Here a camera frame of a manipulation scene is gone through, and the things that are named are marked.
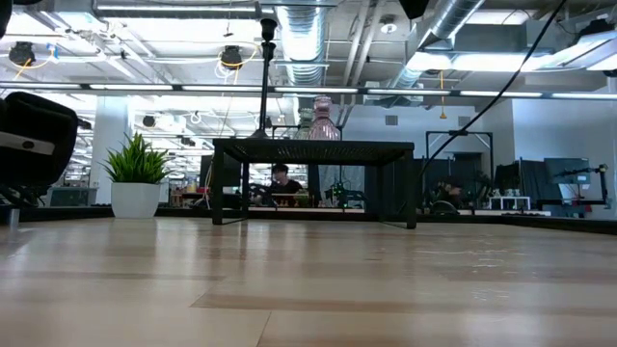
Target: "black table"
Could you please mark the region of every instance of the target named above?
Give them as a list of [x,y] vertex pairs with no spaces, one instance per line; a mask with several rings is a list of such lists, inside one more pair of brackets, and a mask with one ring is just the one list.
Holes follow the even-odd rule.
[[[215,139],[212,159],[212,223],[223,224],[223,175],[225,154],[242,165],[242,212],[249,216],[249,164],[283,163],[340,166],[377,167],[379,206],[384,200],[384,166],[395,160],[404,160],[405,176],[409,178],[405,189],[407,228],[416,227],[416,204],[414,201],[413,143],[364,142],[364,141],[316,141],[316,140],[259,140]],[[385,214],[379,208],[380,220]]]

